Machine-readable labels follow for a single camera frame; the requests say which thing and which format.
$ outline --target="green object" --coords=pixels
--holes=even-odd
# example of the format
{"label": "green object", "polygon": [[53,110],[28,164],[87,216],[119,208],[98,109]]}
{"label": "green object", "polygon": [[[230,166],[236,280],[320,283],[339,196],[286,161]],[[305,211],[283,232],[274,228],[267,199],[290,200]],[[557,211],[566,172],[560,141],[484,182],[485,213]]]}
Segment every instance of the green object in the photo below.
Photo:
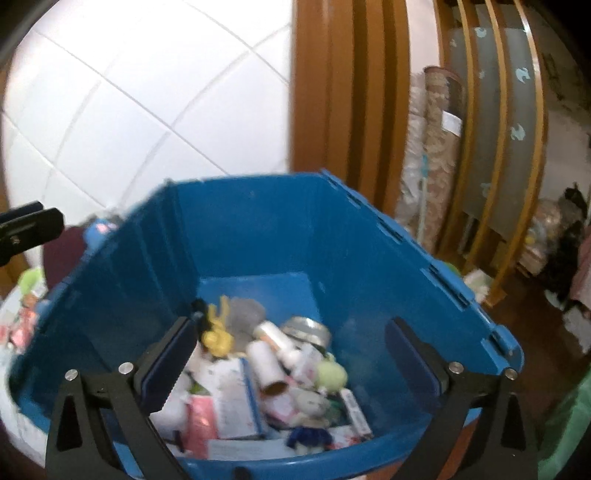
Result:
{"label": "green object", "polygon": [[21,276],[18,277],[18,288],[21,290],[22,295],[27,295],[31,293],[33,287],[44,278],[43,269],[41,267],[37,268],[29,268],[29,270],[25,270],[21,273]]}
{"label": "green object", "polygon": [[194,386],[191,387],[189,393],[191,395],[211,395],[207,388],[198,384],[197,382],[195,382]]}
{"label": "green object", "polygon": [[445,264],[447,265],[447,267],[454,272],[458,277],[462,276],[462,273],[456,268],[456,266],[454,264],[451,264],[449,262],[445,262]]}
{"label": "green object", "polygon": [[323,389],[329,395],[344,388],[347,379],[347,371],[330,354],[316,367],[316,389]]}
{"label": "green object", "polygon": [[544,426],[538,480],[552,480],[564,468],[591,423],[591,371],[558,405]]}
{"label": "green object", "polygon": [[339,427],[345,424],[345,407],[339,400],[329,399],[329,409],[324,414],[324,418],[330,422],[331,427]]}

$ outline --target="metal screw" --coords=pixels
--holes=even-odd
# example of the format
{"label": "metal screw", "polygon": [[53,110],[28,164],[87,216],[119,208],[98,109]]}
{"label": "metal screw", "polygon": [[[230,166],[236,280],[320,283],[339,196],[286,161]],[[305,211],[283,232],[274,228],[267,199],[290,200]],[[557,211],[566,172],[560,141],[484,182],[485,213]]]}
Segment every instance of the metal screw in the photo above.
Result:
{"label": "metal screw", "polygon": [[505,370],[505,376],[509,380],[517,380],[517,372],[512,368],[508,368]]}
{"label": "metal screw", "polygon": [[65,378],[66,380],[68,380],[68,382],[71,382],[72,380],[74,380],[76,377],[78,376],[78,370],[68,370],[66,372]]}
{"label": "metal screw", "polygon": [[450,362],[447,366],[453,374],[459,375],[464,371],[464,366],[460,362]]}
{"label": "metal screw", "polygon": [[131,362],[125,362],[119,366],[119,373],[122,375],[130,374],[134,370],[134,365]]}

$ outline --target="green plush toy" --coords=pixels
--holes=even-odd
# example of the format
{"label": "green plush toy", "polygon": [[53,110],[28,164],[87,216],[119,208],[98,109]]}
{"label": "green plush toy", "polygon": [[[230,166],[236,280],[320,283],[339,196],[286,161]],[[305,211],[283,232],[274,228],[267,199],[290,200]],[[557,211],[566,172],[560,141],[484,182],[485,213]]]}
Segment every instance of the green plush toy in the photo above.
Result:
{"label": "green plush toy", "polygon": [[22,295],[31,293],[33,287],[44,278],[43,269],[41,267],[29,268],[25,270],[18,278],[18,287]]}
{"label": "green plush toy", "polygon": [[316,390],[323,394],[338,393],[347,384],[346,370],[335,362],[333,355],[328,354],[316,367]]}

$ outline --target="yellow toy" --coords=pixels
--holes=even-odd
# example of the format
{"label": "yellow toy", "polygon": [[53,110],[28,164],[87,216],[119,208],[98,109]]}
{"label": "yellow toy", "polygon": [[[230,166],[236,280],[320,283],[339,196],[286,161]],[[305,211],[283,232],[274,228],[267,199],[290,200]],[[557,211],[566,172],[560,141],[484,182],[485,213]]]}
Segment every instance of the yellow toy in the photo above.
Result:
{"label": "yellow toy", "polygon": [[202,335],[201,342],[217,358],[227,356],[234,346],[234,337],[226,331],[226,319],[229,313],[230,304],[225,295],[220,297],[219,317],[214,304],[210,303],[207,307],[207,319],[212,327]]}

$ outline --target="gray panel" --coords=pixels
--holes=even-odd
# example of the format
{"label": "gray panel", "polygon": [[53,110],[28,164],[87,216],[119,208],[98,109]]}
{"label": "gray panel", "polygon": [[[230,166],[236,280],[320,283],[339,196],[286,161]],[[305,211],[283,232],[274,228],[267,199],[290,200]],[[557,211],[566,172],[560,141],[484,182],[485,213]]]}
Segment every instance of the gray panel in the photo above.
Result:
{"label": "gray panel", "polygon": [[491,185],[499,132],[499,63],[491,28],[476,28],[479,66],[479,103],[476,111],[476,139],[466,182],[463,210],[480,219]]}
{"label": "gray panel", "polygon": [[525,200],[535,137],[535,79],[530,47],[522,29],[505,29],[512,85],[512,121],[505,168],[491,228],[505,240],[513,235]]}
{"label": "gray panel", "polygon": [[462,79],[465,87],[467,78],[466,44],[461,28],[452,28],[449,31],[449,56],[451,70]]}

